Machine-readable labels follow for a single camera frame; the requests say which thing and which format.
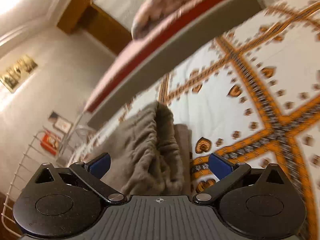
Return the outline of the grey fleece pants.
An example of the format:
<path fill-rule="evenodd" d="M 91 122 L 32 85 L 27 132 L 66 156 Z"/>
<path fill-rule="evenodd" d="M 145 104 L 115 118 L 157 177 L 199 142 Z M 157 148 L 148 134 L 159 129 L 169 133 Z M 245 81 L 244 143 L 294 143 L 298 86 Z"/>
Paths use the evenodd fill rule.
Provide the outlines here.
<path fill-rule="evenodd" d="M 191 194 L 191 130 L 166 105 L 152 102 L 120 123 L 99 151 L 111 157 L 101 181 L 126 196 Z"/>

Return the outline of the red box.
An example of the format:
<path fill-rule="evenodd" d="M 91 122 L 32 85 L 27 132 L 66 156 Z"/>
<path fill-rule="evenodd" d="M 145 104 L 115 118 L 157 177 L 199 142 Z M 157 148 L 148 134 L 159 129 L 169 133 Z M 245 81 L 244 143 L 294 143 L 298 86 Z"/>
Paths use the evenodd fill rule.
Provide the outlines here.
<path fill-rule="evenodd" d="M 60 137 L 54 133 L 46 133 L 41 139 L 41 147 L 49 152 L 51 155 L 56 156 L 59 152 Z"/>

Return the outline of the white orange patterned bedsheet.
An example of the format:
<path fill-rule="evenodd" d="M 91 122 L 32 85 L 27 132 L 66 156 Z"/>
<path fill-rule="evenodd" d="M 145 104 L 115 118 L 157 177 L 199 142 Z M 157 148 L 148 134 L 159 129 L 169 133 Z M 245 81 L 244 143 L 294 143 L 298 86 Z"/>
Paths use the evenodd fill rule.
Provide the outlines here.
<path fill-rule="evenodd" d="M 192 194 L 218 181 L 216 153 L 253 168 L 277 163 L 306 206 L 301 239 L 319 239 L 319 0 L 279 0 L 201 46 L 136 95 L 71 163 L 148 103 L 167 105 L 191 132 Z"/>

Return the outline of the pink bed with red base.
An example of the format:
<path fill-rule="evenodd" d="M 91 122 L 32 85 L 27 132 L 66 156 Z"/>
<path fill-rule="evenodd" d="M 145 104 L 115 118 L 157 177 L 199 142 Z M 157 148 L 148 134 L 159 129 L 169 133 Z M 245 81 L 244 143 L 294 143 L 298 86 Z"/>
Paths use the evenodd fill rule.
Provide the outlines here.
<path fill-rule="evenodd" d="M 91 115 L 88 126 L 99 129 L 123 104 L 201 45 L 265 7 L 263 0 L 191 0 L 185 4 L 116 57 L 82 111 Z"/>

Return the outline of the folded pink quilt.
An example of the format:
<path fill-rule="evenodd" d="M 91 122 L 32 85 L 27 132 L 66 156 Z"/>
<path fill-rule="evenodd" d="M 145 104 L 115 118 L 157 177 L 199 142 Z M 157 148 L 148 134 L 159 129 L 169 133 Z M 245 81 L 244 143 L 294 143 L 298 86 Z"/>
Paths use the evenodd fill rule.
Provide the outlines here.
<path fill-rule="evenodd" d="M 191 0 L 145 0 L 133 19 L 133 40 L 144 38 L 162 20 Z"/>

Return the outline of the white metal bed frame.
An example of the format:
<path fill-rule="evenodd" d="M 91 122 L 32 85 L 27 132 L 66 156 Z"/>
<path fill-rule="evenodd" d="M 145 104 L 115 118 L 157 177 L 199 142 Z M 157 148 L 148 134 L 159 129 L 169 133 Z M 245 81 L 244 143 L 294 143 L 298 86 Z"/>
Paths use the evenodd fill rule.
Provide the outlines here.
<path fill-rule="evenodd" d="M 9 239 L 19 239 L 22 235 L 13 217 L 13 207 L 28 181 L 43 163 L 52 163 L 54 167 L 66 167 L 74 160 L 76 149 L 95 134 L 95 130 L 87 125 L 90 117 L 88 113 L 80 113 L 75 121 L 70 121 L 73 126 L 68 134 L 58 131 L 47 121 L 30 137 L 18 158 L 17 167 L 14 168 L 13 177 L 1 205 L 1 226 L 4 233 L 9 235 Z M 40 145 L 46 133 L 54 133 L 61 139 L 56 156 L 45 151 Z"/>

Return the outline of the wall picture frame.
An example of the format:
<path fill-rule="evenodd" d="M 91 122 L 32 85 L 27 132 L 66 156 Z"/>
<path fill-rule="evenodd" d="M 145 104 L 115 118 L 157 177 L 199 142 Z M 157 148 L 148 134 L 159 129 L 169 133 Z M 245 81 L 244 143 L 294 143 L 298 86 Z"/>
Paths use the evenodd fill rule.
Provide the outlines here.
<path fill-rule="evenodd" d="M 14 64 L 1 72 L 1 83 L 14 93 L 33 74 L 38 64 L 28 55 L 23 55 Z"/>

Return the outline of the brown wooden door frame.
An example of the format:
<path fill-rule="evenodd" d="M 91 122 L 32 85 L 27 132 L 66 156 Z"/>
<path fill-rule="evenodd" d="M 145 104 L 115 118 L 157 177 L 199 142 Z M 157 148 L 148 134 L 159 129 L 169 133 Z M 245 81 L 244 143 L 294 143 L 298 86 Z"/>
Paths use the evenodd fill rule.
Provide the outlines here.
<path fill-rule="evenodd" d="M 132 40 L 130 32 L 92 0 L 70 0 L 57 27 L 66 34 L 84 29 L 116 55 Z"/>

